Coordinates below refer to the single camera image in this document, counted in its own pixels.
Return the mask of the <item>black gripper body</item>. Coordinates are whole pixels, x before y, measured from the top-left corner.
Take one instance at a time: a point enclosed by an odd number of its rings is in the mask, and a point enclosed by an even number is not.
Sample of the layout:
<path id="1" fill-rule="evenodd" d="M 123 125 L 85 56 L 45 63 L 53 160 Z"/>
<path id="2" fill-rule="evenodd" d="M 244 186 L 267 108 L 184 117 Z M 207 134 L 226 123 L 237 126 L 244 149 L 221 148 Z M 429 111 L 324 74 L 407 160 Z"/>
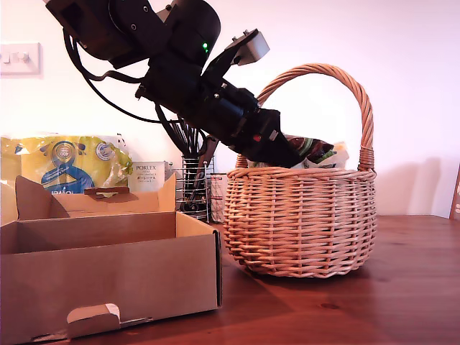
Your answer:
<path id="1" fill-rule="evenodd" d="M 250 132 L 266 134 L 273 140 L 275 131 L 281 132 L 279 111 L 260 107 L 245 88 L 224 89 L 224 144 L 227 147 L 230 136 Z"/>

